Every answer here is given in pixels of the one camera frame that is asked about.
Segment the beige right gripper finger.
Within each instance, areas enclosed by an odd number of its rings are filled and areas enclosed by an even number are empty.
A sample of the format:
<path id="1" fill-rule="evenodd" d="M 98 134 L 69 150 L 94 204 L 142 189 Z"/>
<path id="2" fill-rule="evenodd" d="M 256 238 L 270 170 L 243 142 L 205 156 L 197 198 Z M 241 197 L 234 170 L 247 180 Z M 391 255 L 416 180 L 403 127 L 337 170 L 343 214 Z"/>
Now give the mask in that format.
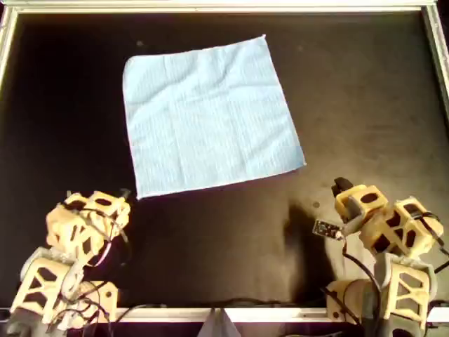
<path id="1" fill-rule="evenodd" d="M 353 188 L 353 184 L 350 180 L 344 177 L 337 177 L 334 179 L 333 196 L 336 197 L 340 193 Z"/>

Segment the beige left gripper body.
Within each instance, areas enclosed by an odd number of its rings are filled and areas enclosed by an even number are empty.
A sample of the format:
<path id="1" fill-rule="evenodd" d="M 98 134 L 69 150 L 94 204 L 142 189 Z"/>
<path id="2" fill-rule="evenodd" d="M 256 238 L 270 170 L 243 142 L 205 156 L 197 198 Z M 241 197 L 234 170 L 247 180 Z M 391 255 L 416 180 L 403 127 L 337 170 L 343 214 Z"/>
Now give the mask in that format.
<path id="1" fill-rule="evenodd" d="M 121 230 L 128 224 L 130 205 L 125 197 L 115 197 L 104 192 L 94 191 L 88 198 L 88 207 L 101 211 Z"/>

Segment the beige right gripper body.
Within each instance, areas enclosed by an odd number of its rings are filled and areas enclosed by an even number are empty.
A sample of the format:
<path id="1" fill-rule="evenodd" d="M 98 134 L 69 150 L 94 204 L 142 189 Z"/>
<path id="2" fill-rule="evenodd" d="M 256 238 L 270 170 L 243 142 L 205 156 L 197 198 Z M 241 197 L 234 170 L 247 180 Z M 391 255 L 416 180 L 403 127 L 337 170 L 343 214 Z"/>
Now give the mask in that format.
<path id="1" fill-rule="evenodd" d="M 335 197 L 335 210 L 347 227 L 362 227 L 388 204 L 374 185 L 353 185 Z"/>

